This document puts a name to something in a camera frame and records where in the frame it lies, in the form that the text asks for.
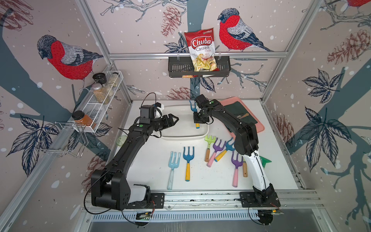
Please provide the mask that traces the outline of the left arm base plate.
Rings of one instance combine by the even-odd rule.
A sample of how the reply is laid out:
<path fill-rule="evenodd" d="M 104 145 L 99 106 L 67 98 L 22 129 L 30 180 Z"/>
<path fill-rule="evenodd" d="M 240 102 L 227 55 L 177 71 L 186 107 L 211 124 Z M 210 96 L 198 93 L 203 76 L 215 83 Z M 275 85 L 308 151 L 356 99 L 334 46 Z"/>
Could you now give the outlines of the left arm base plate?
<path fill-rule="evenodd" d="M 142 201 L 129 203 L 125 209 L 163 209 L 164 193 L 146 193 Z"/>

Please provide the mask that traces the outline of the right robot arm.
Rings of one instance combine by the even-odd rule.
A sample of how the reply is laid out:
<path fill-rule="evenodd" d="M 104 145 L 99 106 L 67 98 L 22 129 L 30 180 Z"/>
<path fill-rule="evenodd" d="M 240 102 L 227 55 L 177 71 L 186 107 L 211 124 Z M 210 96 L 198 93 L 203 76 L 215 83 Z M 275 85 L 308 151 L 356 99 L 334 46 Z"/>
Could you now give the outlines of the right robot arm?
<path fill-rule="evenodd" d="M 208 118 L 218 119 L 235 135 L 235 150 L 247 163 L 253 179 L 254 202 L 262 205 L 275 193 L 268 180 L 258 154 L 258 133 L 253 123 L 247 123 L 228 111 L 218 100 L 208 100 L 204 95 L 195 98 L 200 108 L 196 121 L 206 123 Z"/>

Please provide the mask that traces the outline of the blue claw rake yellow handle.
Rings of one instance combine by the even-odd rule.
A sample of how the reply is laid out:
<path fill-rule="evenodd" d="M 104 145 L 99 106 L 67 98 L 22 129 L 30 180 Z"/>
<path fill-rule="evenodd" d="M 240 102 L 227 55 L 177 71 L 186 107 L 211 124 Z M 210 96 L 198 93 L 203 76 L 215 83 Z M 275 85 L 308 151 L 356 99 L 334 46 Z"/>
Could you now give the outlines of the blue claw rake yellow handle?
<path fill-rule="evenodd" d="M 193 118 L 195 118 L 195 116 L 198 113 L 196 102 L 194 102 L 194 104 L 192 104 L 191 100 L 189 100 L 189 103 L 190 103 L 191 111 L 193 112 Z M 200 124 L 199 123 L 195 123 L 195 126 L 196 126 L 196 129 L 199 129 L 200 128 Z"/>

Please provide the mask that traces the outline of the light blue rake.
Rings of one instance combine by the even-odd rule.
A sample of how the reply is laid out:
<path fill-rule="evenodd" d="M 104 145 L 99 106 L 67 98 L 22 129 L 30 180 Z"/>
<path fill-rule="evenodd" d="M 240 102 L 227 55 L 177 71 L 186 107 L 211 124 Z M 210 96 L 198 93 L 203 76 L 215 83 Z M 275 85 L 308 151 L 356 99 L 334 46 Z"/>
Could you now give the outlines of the light blue rake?
<path fill-rule="evenodd" d="M 169 160 L 169 168 L 171 168 L 169 180 L 168 180 L 168 185 L 167 185 L 167 190 L 172 190 L 173 189 L 173 182 L 174 182 L 174 170 L 179 167 L 180 163 L 180 152 L 171 152 L 170 160 Z"/>

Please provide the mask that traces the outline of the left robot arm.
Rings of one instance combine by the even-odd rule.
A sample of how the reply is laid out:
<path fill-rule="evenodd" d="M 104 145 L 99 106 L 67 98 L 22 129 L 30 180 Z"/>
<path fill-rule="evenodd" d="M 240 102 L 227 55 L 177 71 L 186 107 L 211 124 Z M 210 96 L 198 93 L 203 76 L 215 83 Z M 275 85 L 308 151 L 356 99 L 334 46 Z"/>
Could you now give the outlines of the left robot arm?
<path fill-rule="evenodd" d="M 127 182 L 129 168 L 141 147 L 155 131 L 170 128 L 179 117 L 168 114 L 157 119 L 138 117 L 128 129 L 125 143 L 104 169 L 91 175 L 93 206 L 122 211 L 129 203 L 131 189 Z"/>

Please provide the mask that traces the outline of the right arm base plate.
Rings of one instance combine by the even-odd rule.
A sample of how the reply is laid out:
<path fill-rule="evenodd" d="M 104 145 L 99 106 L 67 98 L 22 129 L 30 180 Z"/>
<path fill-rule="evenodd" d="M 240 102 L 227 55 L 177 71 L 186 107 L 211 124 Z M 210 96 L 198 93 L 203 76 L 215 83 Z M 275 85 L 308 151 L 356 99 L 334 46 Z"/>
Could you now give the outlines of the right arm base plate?
<path fill-rule="evenodd" d="M 262 203 L 259 203 L 255 193 L 253 191 L 243 191 L 239 192 L 239 200 L 242 202 L 243 208 L 253 208 L 253 207 L 281 207 L 278 195 L 276 192 L 271 194 L 266 200 L 263 200 Z"/>

